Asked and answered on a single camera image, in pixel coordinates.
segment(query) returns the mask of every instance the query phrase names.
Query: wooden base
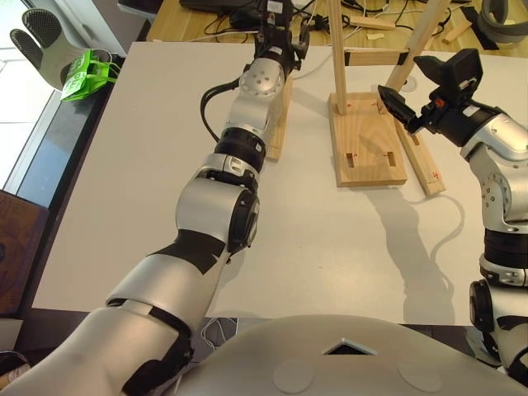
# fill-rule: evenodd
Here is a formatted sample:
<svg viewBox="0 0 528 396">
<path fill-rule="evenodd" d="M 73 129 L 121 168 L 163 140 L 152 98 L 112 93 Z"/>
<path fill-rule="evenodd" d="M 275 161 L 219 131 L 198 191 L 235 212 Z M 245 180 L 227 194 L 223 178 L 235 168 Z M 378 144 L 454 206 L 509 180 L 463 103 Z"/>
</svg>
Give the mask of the wooden base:
<svg viewBox="0 0 528 396">
<path fill-rule="evenodd" d="M 328 115 L 338 187 L 404 184 L 405 166 L 394 118 L 372 92 L 347 93 L 345 115 L 335 93 Z"/>
<path fill-rule="evenodd" d="M 284 142 L 284 135 L 286 132 L 286 121 L 288 120 L 288 106 L 290 105 L 292 84 L 293 78 L 290 77 L 286 80 L 284 86 L 282 114 L 277 121 L 270 145 L 266 148 L 266 158 L 271 161 L 278 161 L 281 156 L 282 143 Z"/>
</svg>

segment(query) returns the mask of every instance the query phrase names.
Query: robotic arm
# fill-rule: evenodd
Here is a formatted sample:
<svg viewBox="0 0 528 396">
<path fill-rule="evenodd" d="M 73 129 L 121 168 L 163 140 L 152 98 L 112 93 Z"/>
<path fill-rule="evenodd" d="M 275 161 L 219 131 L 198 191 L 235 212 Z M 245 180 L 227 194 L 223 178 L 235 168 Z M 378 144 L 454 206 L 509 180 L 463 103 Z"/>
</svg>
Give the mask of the robotic arm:
<svg viewBox="0 0 528 396">
<path fill-rule="evenodd" d="M 469 162 L 482 190 L 485 227 L 480 272 L 470 287 L 471 322 L 508 374 L 528 386 L 528 131 L 497 107 L 471 97 L 483 76 L 476 49 L 446 62 L 415 62 L 439 87 L 421 116 L 396 91 L 379 87 L 389 112 L 410 134 L 443 134 Z"/>
<path fill-rule="evenodd" d="M 104 308 L 2 395 L 141 395 L 191 360 L 191 336 L 200 331 L 222 268 L 255 236 L 266 145 L 285 80 L 300 68 L 309 44 L 307 26 L 292 44 L 290 0 L 259 7 L 255 59 L 239 79 L 214 152 L 180 195 L 177 239 L 138 264 Z"/>
</svg>

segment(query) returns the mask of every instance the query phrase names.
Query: wooden board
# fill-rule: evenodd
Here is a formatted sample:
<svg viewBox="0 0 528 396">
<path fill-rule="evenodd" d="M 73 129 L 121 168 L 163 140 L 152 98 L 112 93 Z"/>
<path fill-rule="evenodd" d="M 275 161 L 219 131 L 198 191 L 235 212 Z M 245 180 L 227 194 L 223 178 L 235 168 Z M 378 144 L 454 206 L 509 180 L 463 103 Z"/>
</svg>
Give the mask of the wooden board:
<svg viewBox="0 0 528 396">
<path fill-rule="evenodd" d="M 337 109 L 339 114 L 347 113 L 347 80 L 345 79 L 345 53 L 343 52 L 343 26 L 341 3 L 327 2 L 330 36 L 332 37 L 333 76 L 336 82 Z"/>
<path fill-rule="evenodd" d="M 337 111 L 337 97 L 328 98 L 338 187 L 387 186 L 407 180 L 394 118 L 380 111 L 378 95 L 347 93 L 348 112 Z"/>
<path fill-rule="evenodd" d="M 466 30 L 468 30 L 471 27 L 472 23 L 468 21 L 467 19 L 465 21 L 462 21 L 460 24 L 456 26 L 455 29 L 448 31 L 445 37 L 442 39 L 443 43 L 450 44 L 456 39 L 458 39 L 459 35 L 464 33 Z"/>
<path fill-rule="evenodd" d="M 385 84 L 387 87 L 393 88 L 399 92 L 405 84 L 408 75 L 413 70 L 414 57 L 422 53 L 426 46 L 432 32 L 436 29 L 438 21 L 443 17 L 444 11 L 449 5 L 450 0 L 435 0 L 428 2 L 425 11 L 420 16 L 417 27 L 409 37 L 405 48 L 409 49 L 409 55 L 403 64 L 394 66 L 393 72 L 389 76 L 389 80 Z"/>
<path fill-rule="evenodd" d="M 367 16 L 350 15 L 350 24 L 369 29 L 381 29 L 382 31 L 393 31 L 396 28 L 396 25 L 392 21 L 369 18 Z"/>
<path fill-rule="evenodd" d="M 271 142 L 268 148 L 266 148 L 266 158 L 278 161 L 281 156 L 282 143 L 284 142 L 284 136 L 286 133 L 286 121 L 288 120 L 288 107 L 290 106 L 291 99 L 291 86 L 293 85 L 293 78 L 291 76 L 286 80 L 284 85 L 282 114 L 277 121 L 275 132 L 271 138 Z"/>
<path fill-rule="evenodd" d="M 423 142 L 422 136 L 419 133 L 411 136 L 399 121 L 394 120 L 394 122 L 400 141 L 407 152 L 423 192 L 425 192 L 426 196 L 433 196 L 444 191 L 446 186 L 444 186 L 441 173 Z"/>
<path fill-rule="evenodd" d="M 408 52 L 408 49 L 345 49 L 345 66 L 395 65 Z"/>
</svg>

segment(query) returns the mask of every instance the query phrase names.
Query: wooden stand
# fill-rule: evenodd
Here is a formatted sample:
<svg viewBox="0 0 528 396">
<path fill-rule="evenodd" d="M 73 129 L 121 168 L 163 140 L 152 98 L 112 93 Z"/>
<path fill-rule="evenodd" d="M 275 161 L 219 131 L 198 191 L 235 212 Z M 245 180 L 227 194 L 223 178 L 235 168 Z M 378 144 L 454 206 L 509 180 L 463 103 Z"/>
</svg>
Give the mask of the wooden stand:
<svg viewBox="0 0 528 396">
<path fill-rule="evenodd" d="M 283 104 L 282 104 L 282 114 L 280 114 L 279 120 L 273 132 L 273 137 L 271 138 L 270 146 L 267 148 L 266 158 L 271 161 L 278 161 L 281 156 L 282 143 L 284 142 L 284 135 L 286 132 L 286 121 L 288 120 L 288 107 L 290 106 L 291 98 L 291 85 L 293 83 L 293 78 L 289 77 L 286 80 L 284 85 L 283 94 Z"/>
<path fill-rule="evenodd" d="M 338 186 L 403 184 L 406 174 L 399 136 L 426 195 L 445 190 L 441 174 L 422 139 L 409 136 L 391 115 L 385 114 L 386 109 L 377 93 L 347 94 L 345 65 L 394 64 L 385 85 L 399 91 L 413 68 L 414 57 L 423 51 L 449 3 L 450 0 L 429 2 L 406 48 L 401 51 L 357 50 L 345 53 L 341 4 L 337 0 L 328 1 L 336 81 L 336 93 L 328 98 L 328 110 Z M 368 106 L 375 111 L 367 111 Z"/>
</svg>

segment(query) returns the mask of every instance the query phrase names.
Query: laptop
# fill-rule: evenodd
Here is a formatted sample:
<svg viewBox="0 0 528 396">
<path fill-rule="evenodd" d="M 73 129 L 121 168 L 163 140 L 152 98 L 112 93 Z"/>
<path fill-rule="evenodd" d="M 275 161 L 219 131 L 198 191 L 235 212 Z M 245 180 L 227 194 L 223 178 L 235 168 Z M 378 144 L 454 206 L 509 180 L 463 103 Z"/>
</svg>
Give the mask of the laptop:
<svg viewBox="0 0 528 396">
<path fill-rule="evenodd" d="M 191 10 L 207 12 L 231 12 L 241 6 L 257 4 L 257 0 L 180 0 L 180 4 Z"/>
</svg>

